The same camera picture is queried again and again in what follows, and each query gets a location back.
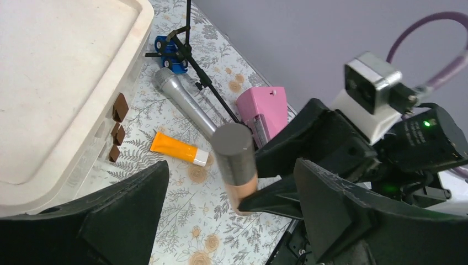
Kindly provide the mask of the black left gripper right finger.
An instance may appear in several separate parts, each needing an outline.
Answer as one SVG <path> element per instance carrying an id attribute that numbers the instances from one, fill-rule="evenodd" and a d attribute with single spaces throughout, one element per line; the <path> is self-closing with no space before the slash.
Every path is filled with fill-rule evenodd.
<path id="1" fill-rule="evenodd" d="M 389 199 L 301 158 L 294 178 L 319 263 L 467 263 L 466 217 Z"/>

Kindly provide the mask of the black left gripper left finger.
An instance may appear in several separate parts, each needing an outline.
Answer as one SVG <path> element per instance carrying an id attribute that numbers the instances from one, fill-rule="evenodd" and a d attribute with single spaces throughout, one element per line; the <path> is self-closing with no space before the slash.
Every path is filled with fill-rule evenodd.
<path id="1" fill-rule="evenodd" d="M 148 264 L 168 182 L 159 161 L 38 214 L 1 218 L 1 263 Z"/>

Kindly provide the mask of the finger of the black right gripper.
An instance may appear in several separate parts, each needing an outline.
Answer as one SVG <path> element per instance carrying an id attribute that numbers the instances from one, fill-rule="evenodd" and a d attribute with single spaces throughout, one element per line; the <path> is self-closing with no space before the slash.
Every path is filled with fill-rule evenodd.
<path id="1" fill-rule="evenodd" d="M 240 212 L 261 212 L 302 220 L 299 193 L 294 177 L 289 175 L 254 192 L 239 203 Z"/>

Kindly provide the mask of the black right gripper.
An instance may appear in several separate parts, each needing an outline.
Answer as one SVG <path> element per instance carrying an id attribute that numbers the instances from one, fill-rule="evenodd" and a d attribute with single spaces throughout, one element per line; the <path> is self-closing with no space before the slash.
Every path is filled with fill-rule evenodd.
<path id="1" fill-rule="evenodd" d="M 312 98 L 256 152 L 260 178 L 292 174 L 298 158 L 345 179 L 371 183 L 390 199 L 427 208 L 451 199 L 439 172 L 467 164 L 467 139 L 437 104 L 396 123 L 373 147 L 340 110 Z"/>

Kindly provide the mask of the beige foundation bottle grey cap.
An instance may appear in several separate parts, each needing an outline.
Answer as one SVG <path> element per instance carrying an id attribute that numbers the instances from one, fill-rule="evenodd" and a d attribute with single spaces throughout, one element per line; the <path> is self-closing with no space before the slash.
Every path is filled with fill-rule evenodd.
<path id="1" fill-rule="evenodd" d="M 233 211 L 240 216 L 251 215 L 238 209 L 240 202 L 258 189 L 254 140 L 250 129 L 238 123 L 224 124 L 216 129 L 210 144 Z"/>

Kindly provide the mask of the white drawer organizer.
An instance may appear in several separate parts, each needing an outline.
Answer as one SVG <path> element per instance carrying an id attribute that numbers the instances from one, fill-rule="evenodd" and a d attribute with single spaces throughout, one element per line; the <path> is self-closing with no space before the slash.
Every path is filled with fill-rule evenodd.
<path id="1" fill-rule="evenodd" d="M 149 1 L 1 2 L 1 216 L 78 196 L 135 96 Z"/>

